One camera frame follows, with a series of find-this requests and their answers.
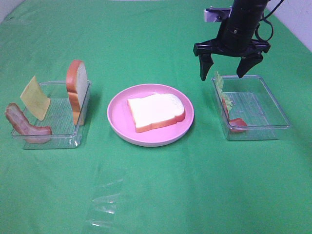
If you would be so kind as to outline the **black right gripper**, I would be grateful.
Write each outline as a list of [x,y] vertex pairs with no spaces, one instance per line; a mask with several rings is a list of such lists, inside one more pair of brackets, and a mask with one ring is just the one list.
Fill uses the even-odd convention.
[[270,44],[266,41],[251,39],[244,49],[231,49],[222,44],[218,39],[211,39],[201,43],[195,43],[193,53],[199,57],[200,78],[204,81],[214,64],[211,54],[218,54],[230,57],[241,57],[236,70],[239,78],[242,78],[254,66],[263,60],[262,52],[268,53]]

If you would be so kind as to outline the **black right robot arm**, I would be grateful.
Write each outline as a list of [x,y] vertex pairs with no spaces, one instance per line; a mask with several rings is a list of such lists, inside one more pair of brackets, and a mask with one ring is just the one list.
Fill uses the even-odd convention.
[[194,55],[199,58],[200,78],[205,80],[214,64],[212,54],[240,57],[236,74],[242,78],[263,60],[270,44],[261,39],[253,39],[263,16],[267,0],[235,0],[229,8],[209,7],[204,10],[206,22],[220,22],[216,38],[196,43]]

